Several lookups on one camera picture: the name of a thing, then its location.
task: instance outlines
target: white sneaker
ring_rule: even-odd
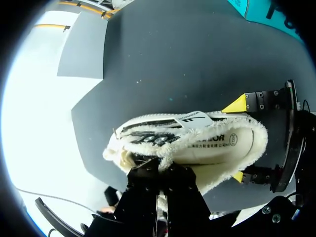
[[[197,187],[203,195],[259,159],[266,149],[268,133],[247,114],[198,112],[201,114],[208,120],[190,117],[199,121],[192,126],[182,122],[193,121],[188,114],[154,114],[131,119],[111,136],[103,157],[112,160],[126,174],[148,156],[161,158],[160,170],[172,162],[185,164],[196,174]],[[144,160],[135,160],[134,154],[143,155]]]

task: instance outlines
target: gray table surface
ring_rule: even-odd
[[[104,80],[73,108],[86,169],[124,190],[126,175],[102,158],[113,128],[151,113],[216,111],[245,92],[274,90],[294,79],[298,97],[315,110],[315,69],[304,45],[269,26],[250,23],[226,1],[137,0],[109,21]],[[284,159],[285,113],[259,119],[267,150],[256,165]],[[287,194],[295,189],[292,182]],[[212,211],[232,211],[271,200],[268,186],[227,180],[204,199]]]

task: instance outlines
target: bolt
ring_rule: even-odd
[[[279,214],[274,214],[272,217],[273,223],[279,223],[281,221],[281,216]]]
[[[261,211],[263,214],[267,215],[271,213],[271,208],[269,206],[264,206]]]

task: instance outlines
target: white floor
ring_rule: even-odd
[[[51,21],[48,18],[51,16],[40,23]],[[77,15],[67,12],[53,18],[58,22],[50,24],[71,25]],[[107,185],[83,166],[71,108],[100,80],[56,76],[68,33],[69,30],[63,32],[61,28],[33,28],[18,51],[4,93],[1,124],[4,155],[17,188],[70,199],[97,210],[107,206],[103,196]],[[51,225],[34,205],[40,196],[24,192],[21,196],[31,217],[47,234]],[[80,206],[53,198],[42,199],[79,231],[81,222],[92,221],[91,212]]]

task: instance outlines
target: white fur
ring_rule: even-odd
[[[248,128],[253,131],[251,150],[241,160],[232,160],[221,164],[193,165],[192,169],[197,176],[197,187],[202,194],[205,194],[224,180],[231,178],[239,170],[244,170],[247,166],[252,165],[262,156],[267,146],[268,133],[261,123],[250,116],[239,115],[216,121],[209,127],[199,129],[138,126],[118,134],[118,139],[115,135],[112,135],[107,149],[103,152],[103,157],[107,160],[112,160],[127,174],[135,166],[134,161],[129,156],[130,153],[157,156],[162,158],[159,169],[164,170],[172,164],[172,154],[176,151],[184,149],[197,141],[208,140],[225,134],[233,128]],[[134,144],[131,141],[136,140],[138,137],[133,136],[132,133],[136,131],[172,133],[180,138],[162,146],[153,143]],[[165,199],[160,199],[160,203],[160,207],[165,209],[165,206],[162,205],[162,203],[165,204]]]

